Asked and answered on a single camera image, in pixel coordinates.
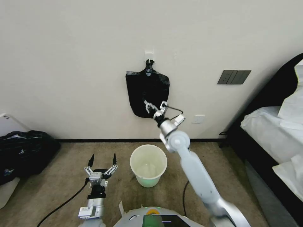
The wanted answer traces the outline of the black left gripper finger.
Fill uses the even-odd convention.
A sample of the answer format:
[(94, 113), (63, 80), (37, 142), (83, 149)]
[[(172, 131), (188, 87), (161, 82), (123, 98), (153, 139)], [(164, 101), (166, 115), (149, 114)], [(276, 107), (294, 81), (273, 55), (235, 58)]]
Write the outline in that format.
[(107, 171), (104, 172), (103, 177), (110, 178), (117, 169), (118, 169), (118, 165), (117, 165), (116, 153), (114, 153), (113, 165)]
[(90, 176), (93, 173), (93, 170), (91, 169), (91, 167), (93, 166), (93, 163), (94, 163), (94, 155), (95, 154), (93, 154), (91, 156), (91, 158), (88, 161), (88, 165), (84, 168), (84, 170), (88, 174), (88, 176)]

